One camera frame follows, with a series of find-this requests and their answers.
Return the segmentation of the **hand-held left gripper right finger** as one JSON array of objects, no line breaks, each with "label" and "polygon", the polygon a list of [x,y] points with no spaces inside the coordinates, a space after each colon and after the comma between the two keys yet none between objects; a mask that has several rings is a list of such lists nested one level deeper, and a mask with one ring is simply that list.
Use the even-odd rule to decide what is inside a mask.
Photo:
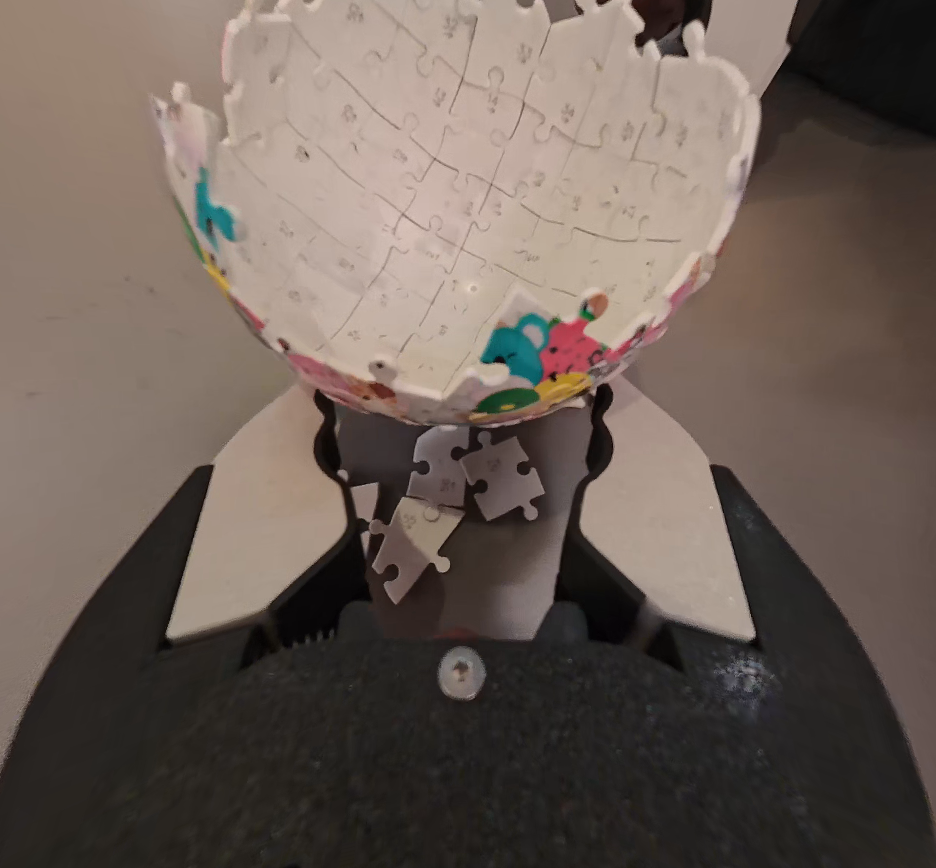
[{"label": "hand-held left gripper right finger", "polygon": [[730,642],[755,623],[708,456],[626,379],[591,406],[556,599],[579,606],[591,639],[647,647],[666,625]]}]

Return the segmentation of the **row of white puzzle pieces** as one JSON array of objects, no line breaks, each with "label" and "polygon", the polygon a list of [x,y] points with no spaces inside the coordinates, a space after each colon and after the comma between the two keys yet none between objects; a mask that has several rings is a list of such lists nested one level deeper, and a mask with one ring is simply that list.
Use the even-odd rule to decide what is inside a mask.
[{"label": "row of white puzzle pieces", "polygon": [[535,502],[545,488],[530,464],[520,441],[512,436],[493,443],[490,433],[478,436],[478,448],[470,450],[466,426],[437,426],[415,441],[415,465],[406,494],[396,504],[388,522],[369,521],[368,533],[380,537],[372,562],[390,602],[398,606],[428,571],[445,574],[450,559],[442,553],[465,516],[468,491],[482,518],[493,522],[512,511],[528,521],[538,516]]}]

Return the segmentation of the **colourful puzzle ball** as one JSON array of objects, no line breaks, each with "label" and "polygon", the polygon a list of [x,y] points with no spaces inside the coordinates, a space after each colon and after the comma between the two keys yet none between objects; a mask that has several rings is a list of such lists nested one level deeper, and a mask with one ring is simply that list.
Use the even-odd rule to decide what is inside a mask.
[{"label": "colourful puzzle ball", "polygon": [[173,202],[233,309],[313,390],[414,425],[568,406],[713,274],[761,105],[630,0],[243,0],[224,116],[150,97]]}]

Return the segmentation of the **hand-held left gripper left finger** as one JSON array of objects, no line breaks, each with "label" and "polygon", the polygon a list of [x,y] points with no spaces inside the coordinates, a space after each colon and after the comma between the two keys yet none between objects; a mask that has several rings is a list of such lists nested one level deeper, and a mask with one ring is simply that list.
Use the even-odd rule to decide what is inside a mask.
[{"label": "hand-held left gripper left finger", "polygon": [[334,439],[301,386],[249,419],[217,453],[166,638],[173,647],[273,618],[274,605],[325,567],[373,517],[373,484],[350,488],[316,452]]}]

